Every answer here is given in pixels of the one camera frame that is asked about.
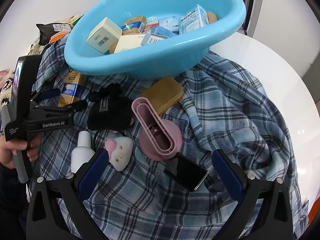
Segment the person's left hand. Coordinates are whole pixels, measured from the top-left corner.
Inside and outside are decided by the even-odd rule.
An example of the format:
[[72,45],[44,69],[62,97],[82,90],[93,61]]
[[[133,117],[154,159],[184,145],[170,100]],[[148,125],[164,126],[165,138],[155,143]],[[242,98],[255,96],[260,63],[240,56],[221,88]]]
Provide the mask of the person's left hand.
[[5,137],[1,135],[1,164],[9,169],[14,169],[15,164],[13,156],[17,155],[18,151],[28,149],[27,156],[30,161],[35,161],[39,157],[39,149],[41,146],[42,134],[37,134],[31,142],[23,140],[12,139],[6,141]]

